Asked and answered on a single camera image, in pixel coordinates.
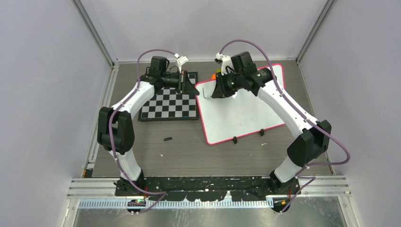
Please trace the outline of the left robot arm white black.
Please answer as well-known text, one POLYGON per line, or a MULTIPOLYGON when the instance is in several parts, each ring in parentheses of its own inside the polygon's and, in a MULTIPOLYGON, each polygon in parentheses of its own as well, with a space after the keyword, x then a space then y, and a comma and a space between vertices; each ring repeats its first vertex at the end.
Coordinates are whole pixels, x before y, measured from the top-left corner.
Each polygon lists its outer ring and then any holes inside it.
POLYGON ((190 82, 188 72, 182 69, 188 58, 178 54, 175 58, 177 70, 170 72, 170 61, 166 57, 152 57, 150 66, 139 76, 134 88, 118 103, 99 110, 97 142, 113 156, 120 170, 116 186, 134 196, 146 193, 146 183, 132 150, 135 141, 133 117, 162 88, 174 88, 177 93, 191 96, 199 94, 190 82))

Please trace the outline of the black white marker pen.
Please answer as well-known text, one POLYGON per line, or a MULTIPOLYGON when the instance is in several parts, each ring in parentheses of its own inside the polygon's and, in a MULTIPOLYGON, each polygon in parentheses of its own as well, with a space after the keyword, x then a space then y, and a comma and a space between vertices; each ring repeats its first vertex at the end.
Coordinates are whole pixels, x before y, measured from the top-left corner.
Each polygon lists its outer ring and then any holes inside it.
POLYGON ((213 88, 212 89, 210 89, 210 88, 203 88, 202 89, 202 94, 203 94, 203 97, 205 98, 205 99, 211 99, 212 98, 212 94, 213 94, 213 88))

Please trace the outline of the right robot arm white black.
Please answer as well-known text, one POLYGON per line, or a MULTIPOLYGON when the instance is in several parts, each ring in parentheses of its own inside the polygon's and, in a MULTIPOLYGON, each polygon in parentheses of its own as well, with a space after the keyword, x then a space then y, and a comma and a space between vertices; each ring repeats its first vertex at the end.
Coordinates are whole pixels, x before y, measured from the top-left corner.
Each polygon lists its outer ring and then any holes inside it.
POLYGON ((266 182, 268 192, 282 194, 290 181, 327 151, 331 124, 327 120, 317 120, 285 91, 272 64, 257 68, 249 52, 232 57, 217 53, 214 60, 221 70, 216 74, 212 98, 228 98, 241 89, 251 92, 272 108, 295 138, 287 149, 286 158, 266 182))

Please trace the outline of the pink framed whiteboard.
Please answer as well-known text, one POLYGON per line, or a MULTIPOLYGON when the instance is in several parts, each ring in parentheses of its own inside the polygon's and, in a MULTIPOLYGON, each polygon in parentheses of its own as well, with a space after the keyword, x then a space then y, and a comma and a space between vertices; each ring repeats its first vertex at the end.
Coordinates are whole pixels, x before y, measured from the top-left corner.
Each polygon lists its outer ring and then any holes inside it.
POLYGON ((215 84, 210 79, 195 85, 200 92, 196 99, 207 144, 219 144, 285 124, 269 105, 244 89, 229 98, 205 99, 202 89, 214 89, 215 84))

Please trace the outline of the black white chessboard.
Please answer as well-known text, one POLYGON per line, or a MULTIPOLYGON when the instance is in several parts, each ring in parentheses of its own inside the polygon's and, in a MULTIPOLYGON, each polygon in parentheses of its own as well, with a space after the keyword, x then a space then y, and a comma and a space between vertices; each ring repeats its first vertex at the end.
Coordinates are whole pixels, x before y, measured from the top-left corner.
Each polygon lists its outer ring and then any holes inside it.
POLYGON ((194 119, 199 119, 196 96, 178 94, 169 87, 159 90, 138 113, 142 122, 194 119))

